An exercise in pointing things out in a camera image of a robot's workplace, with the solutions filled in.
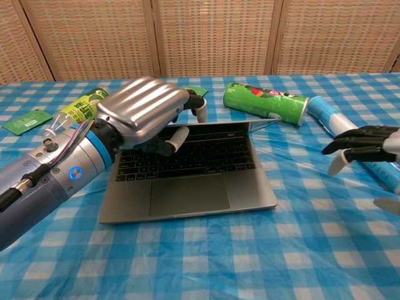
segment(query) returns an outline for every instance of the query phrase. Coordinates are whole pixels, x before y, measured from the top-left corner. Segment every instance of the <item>woven wall panel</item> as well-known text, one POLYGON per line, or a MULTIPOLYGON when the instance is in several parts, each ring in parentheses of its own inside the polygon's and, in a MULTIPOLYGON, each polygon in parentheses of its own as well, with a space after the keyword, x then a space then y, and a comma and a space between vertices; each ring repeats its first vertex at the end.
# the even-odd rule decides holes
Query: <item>woven wall panel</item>
POLYGON ((162 75, 264 74, 274 0, 153 3, 162 75))
POLYGON ((158 75, 143 0, 23 3, 57 80, 158 75))
POLYGON ((0 0, 0 85, 53 80, 17 1, 0 0))
POLYGON ((381 72, 400 38, 399 0, 291 0, 282 11, 272 73, 381 72))

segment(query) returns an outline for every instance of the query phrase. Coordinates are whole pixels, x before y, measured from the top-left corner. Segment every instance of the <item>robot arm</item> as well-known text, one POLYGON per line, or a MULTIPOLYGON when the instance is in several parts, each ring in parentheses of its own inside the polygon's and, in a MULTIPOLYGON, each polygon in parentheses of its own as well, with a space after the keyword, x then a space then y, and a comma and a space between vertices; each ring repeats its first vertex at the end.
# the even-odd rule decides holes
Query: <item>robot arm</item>
POLYGON ((335 175, 352 161, 400 162, 400 127, 364 126, 335 137, 323 154, 343 149, 335 158, 328 174, 335 175))
POLYGON ((175 153, 189 129, 180 127, 168 141, 158 133, 185 109, 206 122, 202 97, 142 77, 102 100, 96 122, 67 129, 0 170, 0 251, 109 168, 119 149, 175 153))

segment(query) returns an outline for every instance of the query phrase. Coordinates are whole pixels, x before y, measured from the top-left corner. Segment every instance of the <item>blue checkered tablecloth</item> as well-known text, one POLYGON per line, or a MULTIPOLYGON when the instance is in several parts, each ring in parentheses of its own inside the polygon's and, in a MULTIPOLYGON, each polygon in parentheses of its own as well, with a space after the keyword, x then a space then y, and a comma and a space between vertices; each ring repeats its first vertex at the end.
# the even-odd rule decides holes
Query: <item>blue checkered tablecloth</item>
MULTIPOLYGON (((167 81, 208 89, 210 121, 258 118, 223 106, 230 81, 323 96, 358 126, 400 120, 400 74, 167 81)), ((0 125, 32 109, 54 114, 98 84, 113 91, 125 82, 1 86, 0 125)), ((179 122, 188 121, 182 113, 179 122)), ((0 128, 0 168, 37 147, 43 128, 19 137, 0 128)), ((0 299, 399 299, 400 218, 373 204, 394 195, 358 163, 329 177, 334 156, 320 150, 331 137, 309 115, 301 127, 281 122, 251 138, 276 209, 102 225, 106 171, 0 252, 0 299)))

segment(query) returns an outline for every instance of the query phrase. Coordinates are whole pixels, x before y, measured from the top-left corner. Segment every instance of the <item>silver laptop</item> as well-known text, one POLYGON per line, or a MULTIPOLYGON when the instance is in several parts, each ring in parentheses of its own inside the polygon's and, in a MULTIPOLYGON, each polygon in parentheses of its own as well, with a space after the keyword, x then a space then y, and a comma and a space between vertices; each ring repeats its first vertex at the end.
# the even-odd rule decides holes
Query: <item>silver laptop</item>
MULTIPOLYGON (((274 191, 248 133, 276 120, 185 124, 170 157, 123 150, 111 169, 100 223, 128 223, 271 208, 274 191)), ((182 124, 165 127, 168 139, 182 124)))

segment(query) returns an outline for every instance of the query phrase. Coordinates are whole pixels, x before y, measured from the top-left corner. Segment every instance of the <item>pringles can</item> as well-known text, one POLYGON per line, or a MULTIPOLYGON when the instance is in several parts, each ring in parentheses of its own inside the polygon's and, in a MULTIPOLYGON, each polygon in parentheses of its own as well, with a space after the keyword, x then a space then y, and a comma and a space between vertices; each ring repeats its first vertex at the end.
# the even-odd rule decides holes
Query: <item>pringles can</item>
POLYGON ((230 82, 224 93, 224 105, 258 116, 281 119, 298 126, 303 121, 309 98, 243 83, 230 82))

